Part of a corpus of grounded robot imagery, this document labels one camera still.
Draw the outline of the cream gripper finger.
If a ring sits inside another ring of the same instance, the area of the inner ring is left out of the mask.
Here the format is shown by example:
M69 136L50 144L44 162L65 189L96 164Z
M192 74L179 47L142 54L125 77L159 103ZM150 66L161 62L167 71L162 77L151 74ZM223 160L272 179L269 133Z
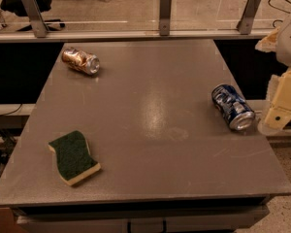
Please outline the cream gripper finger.
M261 39L255 49L262 52L276 52L276 42L279 28L275 28L269 35Z
M291 68L281 76L272 75L268 84L266 104L258 122L263 135L280 132L291 120Z

